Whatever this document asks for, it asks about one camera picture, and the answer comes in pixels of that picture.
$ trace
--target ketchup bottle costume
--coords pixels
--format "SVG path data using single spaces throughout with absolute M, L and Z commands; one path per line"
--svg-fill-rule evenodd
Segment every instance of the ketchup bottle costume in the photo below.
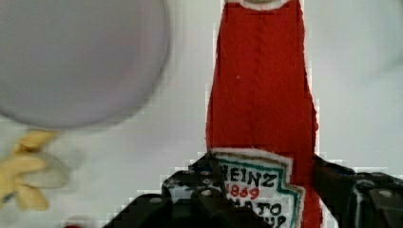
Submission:
M 316 114 L 299 1 L 225 3 L 206 142 L 226 197 L 272 227 L 320 227 Z

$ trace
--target black mechanical arm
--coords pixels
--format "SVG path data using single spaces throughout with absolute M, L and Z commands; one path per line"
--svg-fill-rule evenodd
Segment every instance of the black mechanical arm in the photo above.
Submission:
M 403 227 L 403 180 L 314 159 L 314 187 L 339 228 Z M 225 197 L 217 161 L 208 153 L 167 179 L 162 190 L 139 196 L 105 228 L 280 228 Z

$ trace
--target white label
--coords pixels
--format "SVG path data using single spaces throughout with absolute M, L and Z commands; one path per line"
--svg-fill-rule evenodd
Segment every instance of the white label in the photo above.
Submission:
M 262 152 L 213 150 L 221 167 L 226 196 L 236 206 L 249 205 L 274 228 L 299 228 L 305 191 L 289 183 L 292 160 Z

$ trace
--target white background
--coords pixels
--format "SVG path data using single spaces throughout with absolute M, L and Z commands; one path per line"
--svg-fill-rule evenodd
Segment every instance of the white background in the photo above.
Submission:
M 60 227 L 77 215 L 101 227 L 202 156 L 222 3 L 167 3 L 172 51 L 151 99 L 122 123 L 54 141 L 47 152 L 71 168 L 71 182 L 46 191 L 46 212 L 19 212 L 12 202 L 0 211 L 1 227 Z M 403 1 L 307 0 L 304 11 L 319 110 L 317 153 L 359 171 L 403 175 Z M 3 155 L 26 129 L 2 119 Z M 328 219 L 327 227 L 335 227 Z

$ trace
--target red knitted fabric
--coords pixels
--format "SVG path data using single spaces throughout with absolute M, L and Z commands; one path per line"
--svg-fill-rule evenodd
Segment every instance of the red knitted fabric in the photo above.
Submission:
M 224 7 L 208 108 L 208 148 L 257 148 L 292 158 L 291 184 L 306 190 L 304 228 L 321 210 L 312 189 L 317 119 L 306 79 L 298 0 L 257 11 Z

